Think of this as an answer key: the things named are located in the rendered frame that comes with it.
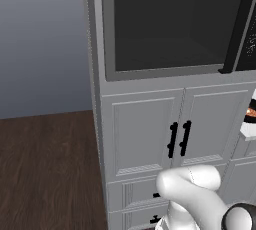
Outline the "grey cupboard door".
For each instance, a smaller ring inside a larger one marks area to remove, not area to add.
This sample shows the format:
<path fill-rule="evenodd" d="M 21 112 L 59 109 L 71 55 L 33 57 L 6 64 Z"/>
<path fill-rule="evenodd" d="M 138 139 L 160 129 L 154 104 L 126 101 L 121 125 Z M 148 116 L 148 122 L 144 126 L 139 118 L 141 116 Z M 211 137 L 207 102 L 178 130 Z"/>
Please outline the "grey cupboard door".
<path fill-rule="evenodd" d="M 255 89 L 256 82 L 187 88 L 172 166 L 227 163 Z M 181 157 L 179 144 L 187 120 L 192 125 Z"/>
<path fill-rule="evenodd" d="M 128 93 L 102 98 L 105 178 L 121 181 L 168 168 L 172 132 L 183 91 Z"/>

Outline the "tall grey cabinet unit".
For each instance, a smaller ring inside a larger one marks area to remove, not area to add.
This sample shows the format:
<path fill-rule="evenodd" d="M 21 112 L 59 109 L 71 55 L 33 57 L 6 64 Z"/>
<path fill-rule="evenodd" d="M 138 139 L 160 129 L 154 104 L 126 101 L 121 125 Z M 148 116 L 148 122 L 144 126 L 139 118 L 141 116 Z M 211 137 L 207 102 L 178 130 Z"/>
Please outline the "tall grey cabinet unit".
<path fill-rule="evenodd" d="M 221 74 L 241 0 L 85 0 L 98 156 L 107 217 L 102 98 L 256 82 L 256 70 Z M 240 132 L 237 142 L 244 138 Z M 215 166 L 221 185 L 227 163 Z"/>

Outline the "white and black bowl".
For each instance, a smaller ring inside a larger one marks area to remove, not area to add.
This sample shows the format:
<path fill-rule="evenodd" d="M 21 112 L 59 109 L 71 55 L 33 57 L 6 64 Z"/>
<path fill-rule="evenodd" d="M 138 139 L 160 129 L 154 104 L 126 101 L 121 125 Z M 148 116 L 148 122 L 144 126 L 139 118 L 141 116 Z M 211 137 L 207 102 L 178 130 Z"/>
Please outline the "white and black bowl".
<path fill-rule="evenodd" d="M 253 93 L 248 108 L 256 110 L 256 90 Z M 246 141 L 256 140 L 256 117 L 245 115 L 240 132 L 243 134 Z"/>

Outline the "grey drawer front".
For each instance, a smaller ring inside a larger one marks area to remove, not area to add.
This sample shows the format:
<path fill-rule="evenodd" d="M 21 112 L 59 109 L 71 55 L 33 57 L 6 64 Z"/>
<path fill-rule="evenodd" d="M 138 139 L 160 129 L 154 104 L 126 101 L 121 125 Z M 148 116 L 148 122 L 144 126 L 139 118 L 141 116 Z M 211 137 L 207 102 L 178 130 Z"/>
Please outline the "grey drawer front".
<path fill-rule="evenodd" d="M 156 224 L 150 224 L 154 215 L 162 218 L 166 215 L 168 204 L 157 204 L 149 207 L 123 210 L 108 214 L 108 230 L 145 230 L 151 229 Z"/>
<path fill-rule="evenodd" d="M 110 182 L 107 184 L 108 211 L 141 207 L 166 202 L 161 196 L 153 198 L 156 189 L 156 175 Z"/>

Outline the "grey base cabinet run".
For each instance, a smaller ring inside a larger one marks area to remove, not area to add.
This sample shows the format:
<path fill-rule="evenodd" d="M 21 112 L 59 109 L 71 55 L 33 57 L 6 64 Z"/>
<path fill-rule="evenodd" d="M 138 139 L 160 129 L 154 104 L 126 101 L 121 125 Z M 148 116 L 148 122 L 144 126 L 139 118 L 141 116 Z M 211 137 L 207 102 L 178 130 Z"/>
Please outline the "grey base cabinet run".
<path fill-rule="evenodd" d="M 219 195 L 227 205 L 256 204 L 256 140 L 239 139 L 225 170 Z"/>

